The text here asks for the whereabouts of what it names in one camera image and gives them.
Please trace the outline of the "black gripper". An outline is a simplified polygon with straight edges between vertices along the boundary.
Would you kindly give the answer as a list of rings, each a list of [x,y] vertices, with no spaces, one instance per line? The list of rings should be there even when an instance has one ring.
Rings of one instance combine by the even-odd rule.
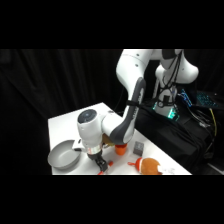
[[[97,166],[99,167],[100,169],[100,172],[104,172],[104,170],[107,170],[108,167],[109,167],[109,161],[106,161],[102,158],[102,152],[98,152],[96,154],[89,154],[88,157],[91,159],[91,160],[94,160],[97,164]]]

